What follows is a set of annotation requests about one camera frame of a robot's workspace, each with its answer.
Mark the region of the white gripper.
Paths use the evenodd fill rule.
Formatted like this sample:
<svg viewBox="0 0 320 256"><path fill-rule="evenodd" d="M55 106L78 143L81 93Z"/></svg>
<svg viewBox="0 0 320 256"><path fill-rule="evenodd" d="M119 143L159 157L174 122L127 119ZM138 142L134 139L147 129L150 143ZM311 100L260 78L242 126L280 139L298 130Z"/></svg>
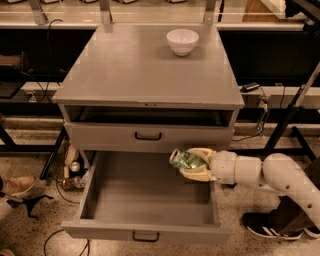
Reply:
<svg viewBox="0 0 320 256"><path fill-rule="evenodd" d="M210 163L212 172L205 166L193 169L180 169L180 173L184 177L200 182L217 180L221 184L232 185L235 183L236 153L229 151L220 151L216 153L209 148L190 148L187 152L201 158L207 164Z"/></svg>

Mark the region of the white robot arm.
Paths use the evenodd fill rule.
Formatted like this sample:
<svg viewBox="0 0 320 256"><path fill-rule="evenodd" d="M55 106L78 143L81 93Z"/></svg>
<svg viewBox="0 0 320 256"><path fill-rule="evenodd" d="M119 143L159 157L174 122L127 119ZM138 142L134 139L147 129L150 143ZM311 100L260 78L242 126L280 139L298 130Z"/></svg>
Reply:
<svg viewBox="0 0 320 256"><path fill-rule="evenodd" d="M229 151L192 148L182 152L178 167L184 177L196 181L240 184L288 196L320 227L320 190L289 156L273 153L263 161Z"/></svg>

